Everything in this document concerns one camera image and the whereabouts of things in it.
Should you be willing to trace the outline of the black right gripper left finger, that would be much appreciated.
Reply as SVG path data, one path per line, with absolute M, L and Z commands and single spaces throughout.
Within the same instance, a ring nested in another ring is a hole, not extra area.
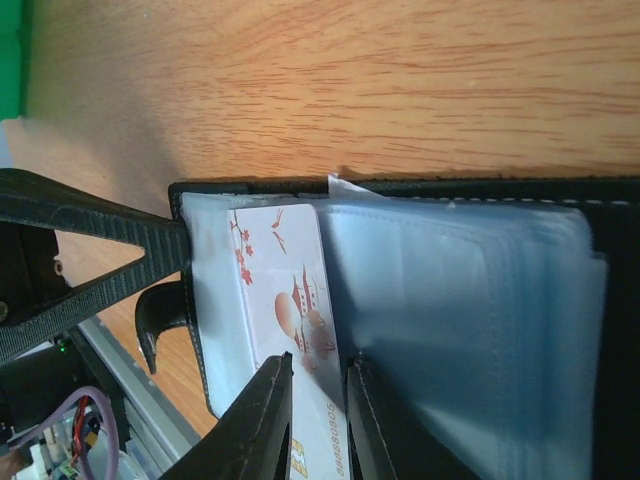
M 216 426 L 162 477 L 288 479 L 292 377 L 289 352 L 268 357 Z

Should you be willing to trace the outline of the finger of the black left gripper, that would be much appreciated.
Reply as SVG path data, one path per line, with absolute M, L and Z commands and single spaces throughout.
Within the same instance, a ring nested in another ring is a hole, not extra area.
M 2 362 L 188 263 L 179 223 L 33 172 L 2 169 Z

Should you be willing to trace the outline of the white cherry blossom VIP card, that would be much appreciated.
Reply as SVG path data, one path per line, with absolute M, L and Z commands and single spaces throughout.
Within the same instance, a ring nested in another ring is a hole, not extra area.
M 310 204 L 229 213 L 256 364 L 292 356 L 293 479 L 350 476 L 342 372 L 318 215 Z

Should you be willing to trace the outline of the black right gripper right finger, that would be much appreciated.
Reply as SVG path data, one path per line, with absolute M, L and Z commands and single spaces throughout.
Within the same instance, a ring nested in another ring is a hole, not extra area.
M 422 425 L 375 362 L 353 358 L 346 374 L 353 479 L 476 479 Z

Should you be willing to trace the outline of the black card holder wallet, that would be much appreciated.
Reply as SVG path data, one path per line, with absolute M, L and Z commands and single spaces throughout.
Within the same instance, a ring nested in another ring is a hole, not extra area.
M 189 263 L 146 290 L 149 366 L 186 327 L 219 420 L 256 364 L 229 213 L 318 215 L 342 372 L 375 362 L 476 479 L 639 475 L 639 181 L 383 180 L 206 184 L 169 191 Z

